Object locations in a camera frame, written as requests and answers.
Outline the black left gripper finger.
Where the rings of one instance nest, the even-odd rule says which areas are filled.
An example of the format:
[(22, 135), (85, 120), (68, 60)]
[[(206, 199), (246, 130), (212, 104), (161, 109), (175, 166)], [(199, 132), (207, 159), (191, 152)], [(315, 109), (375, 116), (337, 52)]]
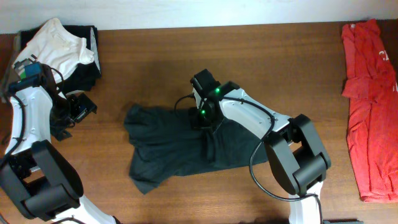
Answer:
[(76, 95), (70, 95), (70, 106), (71, 106), (71, 119), (75, 123), (80, 123), (90, 113), (96, 114), (97, 105), (84, 93)]
[(50, 133), (57, 141), (63, 141), (72, 137), (72, 135), (63, 128), (50, 128)]

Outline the dark green Nike t-shirt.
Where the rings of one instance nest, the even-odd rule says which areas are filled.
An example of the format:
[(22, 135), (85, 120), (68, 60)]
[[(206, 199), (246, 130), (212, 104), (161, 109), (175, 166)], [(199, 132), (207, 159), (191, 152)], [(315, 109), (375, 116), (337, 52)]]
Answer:
[(172, 176), (245, 167), (268, 161), (259, 138), (224, 119), (216, 131), (192, 129), (188, 110), (133, 105), (124, 119), (134, 154), (129, 176), (142, 194)]

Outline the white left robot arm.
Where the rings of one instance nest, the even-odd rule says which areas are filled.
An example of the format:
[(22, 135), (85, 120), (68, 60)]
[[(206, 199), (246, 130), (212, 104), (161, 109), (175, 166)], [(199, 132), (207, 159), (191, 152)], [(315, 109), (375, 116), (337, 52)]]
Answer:
[(56, 69), (32, 62), (24, 77), (9, 85), (12, 133), (1, 159), (1, 188), (27, 219), (53, 223), (111, 223), (85, 195), (72, 165), (51, 143), (71, 135), (97, 106), (85, 95), (62, 97), (53, 77)]

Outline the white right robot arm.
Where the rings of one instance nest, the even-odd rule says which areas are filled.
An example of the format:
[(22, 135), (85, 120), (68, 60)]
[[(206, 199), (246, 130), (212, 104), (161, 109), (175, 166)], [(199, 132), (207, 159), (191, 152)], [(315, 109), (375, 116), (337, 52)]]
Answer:
[(228, 119), (259, 138), (249, 158), (250, 175), (256, 177), (254, 158), (263, 147), (272, 175), (288, 197), (268, 190), (265, 193), (289, 203), (289, 223), (323, 223), (320, 192), (331, 159), (310, 118), (275, 112), (251, 98), (238, 84), (215, 80), (207, 69), (195, 74), (190, 83), (202, 126), (214, 128)]

